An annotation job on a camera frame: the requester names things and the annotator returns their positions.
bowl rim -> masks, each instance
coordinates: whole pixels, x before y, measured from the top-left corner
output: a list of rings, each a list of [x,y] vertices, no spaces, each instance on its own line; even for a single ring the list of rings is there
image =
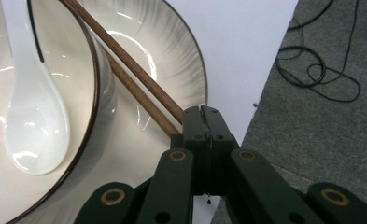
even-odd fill
[[[14,217],[11,219],[8,223],[15,223],[19,221],[20,219],[26,217],[31,212],[36,210],[37,207],[39,207],[42,203],[44,203],[62,184],[63,182],[69,177],[69,175],[72,173],[73,169],[78,164],[79,159],[81,158],[81,155],[83,154],[88,141],[90,140],[90,136],[92,134],[92,128],[95,124],[98,108],[99,108],[99,102],[100,102],[100,90],[101,90],[101,83],[100,83],[100,64],[97,60],[98,55],[96,53],[95,43],[94,39],[92,39],[91,32],[89,28],[87,27],[86,23],[80,18],[80,16],[76,13],[74,9],[72,9],[69,5],[67,5],[64,1],[60,1],[69,11],[70,13],[75,17],[76,21],[78,22],[78,25],[80,26],[86,40],[88,43],[88,46],[90,48],[90,53],[92,56],[92,66],[93,66],[93,72],[94,72],[94,90],[93,90],[93,99],[92,99],[92,108],[91,108],[91,114],[90,114],[90,120],[87,125],[87,129],[84,133],[83,139],[80,143],[80,146],[78,147],[78,152],[74,156],[73,160],[69,162],[69,165],[67,166],[66,170],[63,172],[61,177],[55,182],[55,184],[44,194],[36,203],[34,203],[32,206],[30,206],[28,209],[26,209],[24,212],[19,214],[17,217]]]
[[[207,72],[206,72],[204,57],[203,57],[203,54],[201,52],[200,46],[197,42],[197,39],[195,38],[195,35],[191,31],[191,28],[186,23],[186,21],[183,19],[183,17],[177,12],[177,10],[170,3],[168,3],[166,0],[156,0],[156,1],[161,1],[164,4],[166,4],[179,17],[179,20],[183,23],[183,25],[186,27],[187,31],[189,32],[190,36],[192,37],[192,41],[194,42],[195,47],[198,50],[199,59],[201,61],[201,66],[203,67],[203,71],[204,71],[204,85],[205,85],[204,86],[204,94],[205,94],[204,105],[207,105],[208,104]],[[13,219],[11,219],[7,224],[18,222],[19,220],[23,219],[24,217],[28,216],[30,213],[35,211],[36,208],[38,208],[42,203],[44,203],[63,184],[63,182],[67,179],[67,177],[69,177],[69,175],[72,173],[73,169],[76,167],[79,159],[81,158],[81,155],[83,154],[83,152],[84,152],[84,150],[87,146],[87,143],[88,143],[88,141],[91,137],[92,128],[95,124],[95,120],[96,120],[96,116],[97,116],[97,112],[98,112],[98,108],[99,108],[99,102],[100,102],[99,97],[100,97],[101,83],[100,83],[100,64],[96,60],[98,58],[98,55],[96,53],[96,47],[95,47],[95,43],[94,43],[94,41],[96,41],[96,40],[92,39],[92,35],[91,35],[90,30],[89,30],[90,28],[87,26],[85,21],[80,18],[78,13],[73,8],[71,8],[70,5],[66,4],[65,1],[60,1],[60,2],[75,17],[76,21],[78,22],[79,26],[81,27],[81,30],[84,33],[85,38],[87,39],[87,43],[89,44],[90,52],[91,52],[91,55],[92,55],[92,64],[93,64],[95,79],[94,79],[94,96],[93,96],[93,102],[92,102],[92,112],[91,112],[91,115],[90,115],[90,121],[89,121],[89,124],[87,126],[87,130],[84,134],[83,140],[82,140],[82,142],[81,142],[81,144],[78,148],[78,152],[76,153],[75,157],[70,162],[70,164],[67,166],[66,170],[61,175],[61,177],[57,180],[57,182],[36,203],[34,203],[32,206],[30,206],[24,212],[19,214],[17,217],[14,217]]]

brass ring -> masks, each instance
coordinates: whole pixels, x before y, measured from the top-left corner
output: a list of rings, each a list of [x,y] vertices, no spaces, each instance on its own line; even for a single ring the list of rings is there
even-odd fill
[[[182,151],[174,151],[169,154],[169,158],[171,158],[173,161],[183,161],[186,159],[186,153]]]
[[[254,154],[251,151],[240,151],[239,157],[241,157],[241,159],[244,159],[246,161],[255,161],[257,159],[256,154]]]
[[[347,206],[347,205],[349,205],[349,199],[345,196],[345,194],[343,194],[339,190],[336,190],[336,189],[323,189],[320,192],[320,194],[322,195],[322,197],[324,199],[326,199],[327,201],[329,201],[330,203],[333,203],[335,205],[338,205],[338,206]],[[341,200],[331,198],[329,196],[329,194],[334,194],[334,195],[338,196]]]
[[[108,199],[107,196],[111,193],[118,193],[119,197],[117,199]],[[125,198],[125,192],[122,189],[108,189],[102,194],[101,202],[104,205],[110,206],[120,203]]]

brown chopstick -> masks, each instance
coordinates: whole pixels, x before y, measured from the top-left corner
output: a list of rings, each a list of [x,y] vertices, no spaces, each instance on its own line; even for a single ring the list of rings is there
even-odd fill
[[[134,96],[134,98],[148,111],[154,121],[162,128],[162,130],[171,137],[172,134],[180,134],[177,128],[169,121],[169,119],[161,112],[161,110],[148,98],[148,96],[134,83],[131,77],[121,68],[121,66],[113,59],[113,57],[105,50],[110,67],[116,77]]]
[[[73,8],[77,14],[92,28],[105,44],[133,72],[143,85],[181,124],[183,110],[180,106],[148,75],[148,73],[111,37],[107,31],[76,0],[60,0]]]

ceramic spoon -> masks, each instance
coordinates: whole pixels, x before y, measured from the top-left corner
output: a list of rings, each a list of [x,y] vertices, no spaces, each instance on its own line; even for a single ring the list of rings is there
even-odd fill
[[[30,1],[2,0],[15,84],[6,118],[6,148],[25,173],[43,175],[63,160],[69,144],[64,102],[37,51]]]

wire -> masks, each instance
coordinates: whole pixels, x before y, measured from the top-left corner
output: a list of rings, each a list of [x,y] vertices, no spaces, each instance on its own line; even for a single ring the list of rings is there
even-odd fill
[[[288,32],[293,31],[293,30],[300,30],[301,31],[301,44],[299,46],[289,46],[289,47],[281,48],[278,52],[278,56],[275,59],[275,68],[279,72],[279,74],[284,79],[287,80],[287,82],[289,82],[290,84],[292,84],[296,87],[307,88],[307,89],[313,91],[314,93],[318,94],[319,96],[321,96],[321,97],[323,97],[327,100],[331,100],[331,101],[334,101],[334,102],[341,102],[341,103],[351,103],[351,102],[356,101],[359,98],[360,84],[355,78],[346,75],[344,72],[346,70],[346,64],[347,64],[349,52],[350,52],[350,49],[351,49],[352,36],[354,34],[356,21],[357,21],[357,17],[358,17],[359,0],[356,0],[356,3],[355,3],[354,19],[353,19],[351,31],[350,31],[350,34],[349,34],[348,45],[347,45],[347,48],[346,48],[346,55],[345,55],[345,58],[344,58],[344,64],[343,64],[343,68],[341,69],[341,71],[337,71],[336,69],[328,67],[325,64],[324,60],[318,55],[318,53],[316,51],[314,51],[313,49],[310,49],[309,47],[306,47],[304,45],[303,28],[306,25],[316,21],[321,15],[323,15],[327,11],[327,9],[332,5],[332,3],[333,3],[333,0],[329,1],[329,3],[322,10],[320,10],[320,12],[313,19],[311,19],[309,21],[306,21],[303,24],[300,24],[299,21],[297,20],[297,18],[293,17],[293,19],[297,23],[297,25],[295,25],[293,27],[290,27],[288,29]],[[292,50],[298,50],[299,53],[297,55],[289,57],[289,58],[280,58],[279,57],[282,52],[292,51]],[[290,61],[290,60],[298,59],[303,54],[303,52],[309,53],[310,55],[315,57],[318,61],[317,63],[310,64],[306,69],[307,75],[312,80],[311,83],[304,83],[303,81],[298,79],[294,74],[292,74],[290,71],[283,68],[281,66],[281,63],[280,63],[280,61]],[[318,78],[314,78],[314,75],[312,75],[312,73],[311,73],[311,68],[313,68],[315,66],[320,67],[320,75],[319,75]],[[335,77],[335,78],[332,78],[331,80],[324,81],[323,79],[326,76],[327,72],[334,72],[334,73],[338,74],[338,76]],[[317,85],[327,85],[327,84],[330,84],[330,83],[340,79],[341,77],[347,78],[348,80],[352,81],[357,86],[357,92],[356,92],[354,97],[352,97],[350,99],[337,99],[337,98],[333,98],[331,96],[328,96],[328,95],[326,95],[324,93],[321,93],[320,91],[317,91],[317,90],[314,89]]]

